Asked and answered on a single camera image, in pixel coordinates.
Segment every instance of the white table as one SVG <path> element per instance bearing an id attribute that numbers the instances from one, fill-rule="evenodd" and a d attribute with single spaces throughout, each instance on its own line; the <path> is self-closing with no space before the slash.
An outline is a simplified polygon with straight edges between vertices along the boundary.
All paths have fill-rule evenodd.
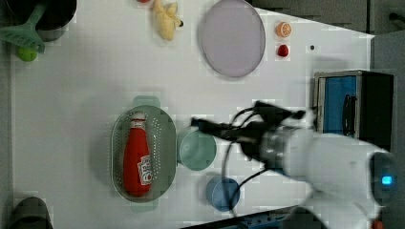
<path id="1" fill-rule="evenodd" d="M 157 209 L 136 214 L 110 180 L 110 134 L 138 94 L 160 97 L 178 131 L 191 115 L 227 122 L 255 99 L 309 105 L 314 72 L 367 70 L 371 37 L 274 12 L 258 10 L 266 27 L 259 68 L 239 80 L 219 76 L 204 62 L 198 25 L 214 1 L 179 1 L 184 27 L 163 42 L 152 12 L 136 0 L 78 1 L 70 30 L 32 63 L 12 56 L 12 146 L 15 203 L 44 198 L 54 228 L 179 228 L 229 218 L 206 203 L 204 188 L 221 171 L 225 142 L 210 168 L 181 165 Z M 277 59 L 276 21 L 293 27 L 289 61 Z M 229 173 L 238 181 L 259 171 L 234 148 Z M 246 185 L 237 212 L 261 212 L 300 203 L 310 192 L 274 173 Z"/>

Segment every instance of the green lime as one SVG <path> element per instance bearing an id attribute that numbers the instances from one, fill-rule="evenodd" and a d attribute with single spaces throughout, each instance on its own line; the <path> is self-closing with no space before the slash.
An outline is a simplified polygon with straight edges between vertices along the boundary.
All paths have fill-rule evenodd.
<path id="1" fill-rule="evenodd" d="M 36 52 L 24 47 L 18 47 L 18 57 L 23 61 L 33 61 L 36 58 Z"/>

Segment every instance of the bottle label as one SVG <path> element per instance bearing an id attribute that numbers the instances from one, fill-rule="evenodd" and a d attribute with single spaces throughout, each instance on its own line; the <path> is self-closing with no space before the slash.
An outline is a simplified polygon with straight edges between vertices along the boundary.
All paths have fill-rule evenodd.
<path id="1" fill-rule="evenodd" d="M 152 166 L 150 156 L 143 156 L 138 163 L 139 178 L 142 185 L 152 183 Z"/>
<path id="2" fill-rule="evenodd" d="M 145 121 L 133 119 L 131 121 L 131 129 L 133 129 L 133 128 L 139 128 L 139 129 L 145 130 Z"/>

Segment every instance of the metal frame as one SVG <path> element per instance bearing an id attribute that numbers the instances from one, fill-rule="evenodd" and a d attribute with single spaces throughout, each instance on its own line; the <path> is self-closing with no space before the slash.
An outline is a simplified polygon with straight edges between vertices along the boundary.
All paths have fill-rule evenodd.
<path id="1" fill-rule="evenodd" d="M 315 86 L 314 86 L 314 97 L 312 101 L 312 106 L 316 108 L 316 130 L 320 133 L 324 132 L 324 101 L 325 101 L 325 82 L 326 78 L 330 77 L 342 77 L 342 76 L 356 76 L 356 108 L 355 108 L 355 117 L 354 117 L 354 137 L 359 138 L 360 130 L 360 108 L 361 108 L 361 85 L 362 85 L 362 76 L 363 71 L 346 71 L 346 72 L 334 72 L 334 73 L 325 73 L 319 72 L 315 73 Z"/>

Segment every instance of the blue container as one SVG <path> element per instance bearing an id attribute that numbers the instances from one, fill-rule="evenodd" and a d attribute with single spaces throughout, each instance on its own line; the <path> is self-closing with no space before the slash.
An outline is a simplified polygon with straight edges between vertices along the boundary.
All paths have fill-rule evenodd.
<path id="1" fill-rule="evenodd" d="M 223 177 L 213 177 L 206 185 L 206 199 L 218 211 L 227 212 L 236 206 L 241 196 L 241 191 L 238 190 L 230 206 L 229 201 L 226 199 L 225 191 L 229 193 L 229 198 L 232 198 L 232 195 L 235 193 L 238 187 L 238 182 L 232 178 L 226 177 L 223 185 Z"/>

